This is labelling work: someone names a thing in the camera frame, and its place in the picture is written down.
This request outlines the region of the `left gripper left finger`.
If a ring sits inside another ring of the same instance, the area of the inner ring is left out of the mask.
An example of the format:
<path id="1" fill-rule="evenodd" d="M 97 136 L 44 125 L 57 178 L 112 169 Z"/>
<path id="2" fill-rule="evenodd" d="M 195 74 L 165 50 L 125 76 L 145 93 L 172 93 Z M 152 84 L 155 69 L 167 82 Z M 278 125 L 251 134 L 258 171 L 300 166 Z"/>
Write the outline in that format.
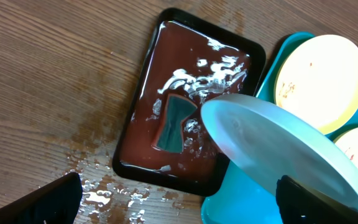
<path id="1" fill-rule="evenodd" d="M 78 173 L 71 172 L 0 208 L 0 223 L 74 222 L 83 189 Z"/>

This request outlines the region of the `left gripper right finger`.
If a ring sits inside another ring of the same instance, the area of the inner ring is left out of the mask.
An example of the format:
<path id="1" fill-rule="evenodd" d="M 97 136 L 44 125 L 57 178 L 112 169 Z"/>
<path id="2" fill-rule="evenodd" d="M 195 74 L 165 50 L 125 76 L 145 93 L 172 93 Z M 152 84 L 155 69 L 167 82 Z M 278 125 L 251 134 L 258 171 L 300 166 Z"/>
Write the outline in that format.
<path id="1" fill-rule="evenodd" d="M 284 175 L 277 181 L 276 203 L 283 224 L 358 224 L 358 211 Z"/>

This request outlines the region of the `light blue plate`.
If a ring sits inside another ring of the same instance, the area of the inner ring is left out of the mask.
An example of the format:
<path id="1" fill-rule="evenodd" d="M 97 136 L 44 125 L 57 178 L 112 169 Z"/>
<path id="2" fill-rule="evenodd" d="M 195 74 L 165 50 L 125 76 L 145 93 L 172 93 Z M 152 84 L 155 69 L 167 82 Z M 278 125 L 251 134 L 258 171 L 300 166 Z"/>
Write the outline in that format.
<path id="1" fill-rule="evenodd" d="M 284 175 L 358 212 L 358 169 L 320 131 L 273 103 L 221 95 L 201 107 L 218 148 L 271 194 Z"/>

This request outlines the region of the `yellow-green plate top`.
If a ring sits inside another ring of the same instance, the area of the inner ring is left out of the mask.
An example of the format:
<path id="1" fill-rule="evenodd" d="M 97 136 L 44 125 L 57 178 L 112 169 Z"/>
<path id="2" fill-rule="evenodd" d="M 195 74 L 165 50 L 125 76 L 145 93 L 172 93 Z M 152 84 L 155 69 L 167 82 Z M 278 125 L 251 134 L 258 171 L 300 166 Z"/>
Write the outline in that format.
<path id="1" fill-rule="evenodd" d="M 358 110 L 358 46 L 334 34 L 299 45 L 279 69 L 275 104 L 323 134 L 344 126 Z"/>

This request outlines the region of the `green hourglass sponge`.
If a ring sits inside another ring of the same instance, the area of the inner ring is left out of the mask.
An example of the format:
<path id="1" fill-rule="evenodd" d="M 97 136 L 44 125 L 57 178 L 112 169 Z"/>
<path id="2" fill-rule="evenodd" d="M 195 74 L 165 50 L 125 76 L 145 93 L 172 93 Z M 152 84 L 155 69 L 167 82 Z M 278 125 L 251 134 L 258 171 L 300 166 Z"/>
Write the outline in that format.
<path id="1" fill-rule="evenodd" d="M 174 93 L 168 94 L 152 147 L 159 151 L 182 153 L 182 124 L 197 109 L 198 106 L 188 98 Z"/>

